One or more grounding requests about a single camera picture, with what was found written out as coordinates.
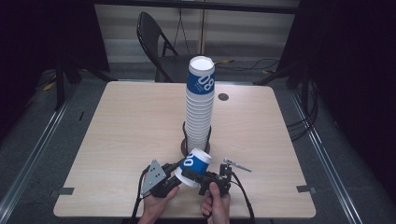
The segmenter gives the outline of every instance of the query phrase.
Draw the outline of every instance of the metal rod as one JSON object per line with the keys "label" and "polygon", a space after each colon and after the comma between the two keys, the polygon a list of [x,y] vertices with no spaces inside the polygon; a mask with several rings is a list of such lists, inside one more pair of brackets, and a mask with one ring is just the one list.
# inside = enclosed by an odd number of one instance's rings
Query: metal rod
{"label": "metal rod", "polygon": [[[302,119],[307,118],[304,109],[301,106],[301,99],[296,91],[292,92],[292,98],[294,104],[298,110],[298,113]],[[352,199],[350,198],[347,189],[345,188],[340,176],[338,175],[337,171],[335,170],[332,160],[330,159],[329,155],[327,154],[326,148],[323,145],[319,135],[312,125],[310,119],[304,119],[304,126],[309,133],[309,137],[311,138],[312,144],[316,152],[318,153],[318,157],[323,165],[323,168],[329,177],[330,182],[332,183],[332,188],[337,195],[337,198],[346,213],[346,217],[351,224],[361,224],[361,217],[359,216],[358,210],[355,207]]]}
{"label": "metal rod", "polygon": [[26,163],[23,165],[20,170],[18,176],[12,183],[11,187],[8,189],[6,195],[3,197],[0,202],[0,224],[6,224],[9,217],[11,216],[12,211],[14,210],[15,205],[18,202],[18,199],[21,197],[23,191],[25,190],[27,183],[29,182],[35,168],[37,167],[41,156],[44,154],[44,151],[55,133],[59,122],[61,121],[64,111],[66,110],[70,99],[73,97],[75,91],[77,89],[77,84],[73,85],[69,96],[62,104],[62,106],[55,111],[52,115],[52,118],[49,121],[46,129],[38,140],[35,148],[27,159]]}
{"label": "metal rod", "polygon": [[242,166],[242,165],[240,165],[240,164],[238,164],[238,163],[236,163],[236,162],[230,161],[230,160],[228,160],[227,158],[224,158],[223,161],[224,161],[225,163],[231,165],[231,166],[236,167],[236,168],[242,169],[242,170],[244,170],[244,171],[251,172],[250,169],[248,169],[248,168],[246,168],[246,167],[244,167],[244,166]]}

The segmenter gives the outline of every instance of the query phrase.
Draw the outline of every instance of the wooden table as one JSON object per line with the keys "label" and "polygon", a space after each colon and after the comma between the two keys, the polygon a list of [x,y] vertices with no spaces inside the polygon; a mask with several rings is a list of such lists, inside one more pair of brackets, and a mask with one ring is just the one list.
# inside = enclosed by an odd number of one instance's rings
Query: wooden table
{"label": "wooden table", "polygon": [[[54,208],[58,217],[130,217],[138,178],[156,159],[182,159],[185,84],[110,82],[92,118]],[[287,128],[269,87],[216,84],[208,170],[227,157],[252,170],[233,168],[256,217],[313,217],[316,213]],[[217,95],[226,93],[229,100]],[[242,191],[230,189],[231,216],[248,217]],[[162,217],[202,217],[198,189],[180,185]],[[137,215],[141,216],[143,203]]]}

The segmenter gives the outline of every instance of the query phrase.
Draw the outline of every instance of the wrist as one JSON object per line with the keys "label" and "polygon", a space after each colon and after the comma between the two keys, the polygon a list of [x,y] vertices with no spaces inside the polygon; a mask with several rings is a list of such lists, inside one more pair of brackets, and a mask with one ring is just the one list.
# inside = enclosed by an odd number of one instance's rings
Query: wrist
{"label": "wrist", "polygon": [[154,215],[143,213],[142,217],[139,219],[138,224],[154,224],[157,218],[158,217],[155,217]]}

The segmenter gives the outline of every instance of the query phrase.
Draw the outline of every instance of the blue and white paper cup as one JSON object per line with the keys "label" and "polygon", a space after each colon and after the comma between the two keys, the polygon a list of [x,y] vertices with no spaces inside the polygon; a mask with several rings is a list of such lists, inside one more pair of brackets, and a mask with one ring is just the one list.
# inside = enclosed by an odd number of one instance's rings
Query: blue and white paper cup
{"label": "blue and white paper cup", "polygon": [[210,100],[215,89],[215,64],[210,58],[197,56],[190,60],[186,94],[195,101]]}
{"label": "blue and white paper cup", "polygon": [[175,176],[187,186],[197,189],[199,187],[199,183],[188,179],[181,173],[186,167],[188,167],[192,169],[195,173],[204,175],[211,160],[212,157],[209,156],[209,154],[205,153],[201,149],[195,148],[186,157],[186,160],[184,160],[183,163],[181,163],[180,166],[177,167],[177,169],[175,170]]}

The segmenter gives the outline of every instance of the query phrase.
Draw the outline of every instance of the human hand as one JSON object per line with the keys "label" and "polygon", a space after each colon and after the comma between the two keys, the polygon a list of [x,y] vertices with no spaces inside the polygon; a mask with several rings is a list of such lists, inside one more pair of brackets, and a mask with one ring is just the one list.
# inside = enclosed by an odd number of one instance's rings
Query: human hand
{"label": "human hand", "polygon": [[144,197],[144,212],[139,219],[139,224],[151,224],[163,213],[166,204],[175,198],[179,186],[174,187],[166,196],[166,198],[156,198],[147,192]]}
{"label": "human hand", "polygon": [[202,203],[202,213],[210,216],[207,219],[208,224],[228,224],[230,223],[230,194],[225,194],[220,197],[220,190],[216,183],[212,182],[209,185],[209,190],[204,196]]}

